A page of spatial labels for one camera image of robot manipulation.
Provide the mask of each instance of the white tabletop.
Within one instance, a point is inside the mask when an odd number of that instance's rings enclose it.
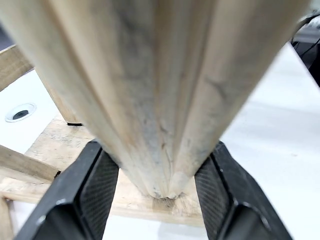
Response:
[[[292,237],[320,239],[320,88],[289,44],[221,140]]]
[[[18,130],[9,130],[0,121],[4,133],[0,143],[18,152],[29,148],[35,134],[57,112],[34,71],[22,78],[0,92],[0,100],[38,106],[38,113],[25,121],[28,127],[21,121]],[[19,92],[28,86],[32,94]],[[9,108],[0,104],[0,116]],[[29,137],[22,140],[22,132]],[[290,45],[281,50],[221,140],[260,184],[292,237],[320,239],[320,90]],[[11,206],[16,231],[33,208],[33,204],[19,202]],[[111,215],[104,239],[204,240],[207,236],[200,227]]]

